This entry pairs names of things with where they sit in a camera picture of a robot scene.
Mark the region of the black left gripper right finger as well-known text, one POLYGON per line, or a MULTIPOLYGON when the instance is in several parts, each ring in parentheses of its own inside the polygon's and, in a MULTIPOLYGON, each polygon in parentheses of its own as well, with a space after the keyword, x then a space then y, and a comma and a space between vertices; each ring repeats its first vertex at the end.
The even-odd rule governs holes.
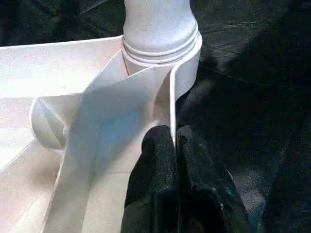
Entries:
POLYGON ((176 133, 184 233, 249 233, 248 215, 214 147, 190 126, 176 133))

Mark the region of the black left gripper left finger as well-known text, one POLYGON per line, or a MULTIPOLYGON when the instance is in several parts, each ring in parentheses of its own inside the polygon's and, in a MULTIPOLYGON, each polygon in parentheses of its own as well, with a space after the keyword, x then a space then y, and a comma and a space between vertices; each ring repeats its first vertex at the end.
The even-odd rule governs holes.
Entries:
POLYGON ((123 213, 125 233, 178 230, 176 157, 170 128, 151 128, 128 181, 123 213))

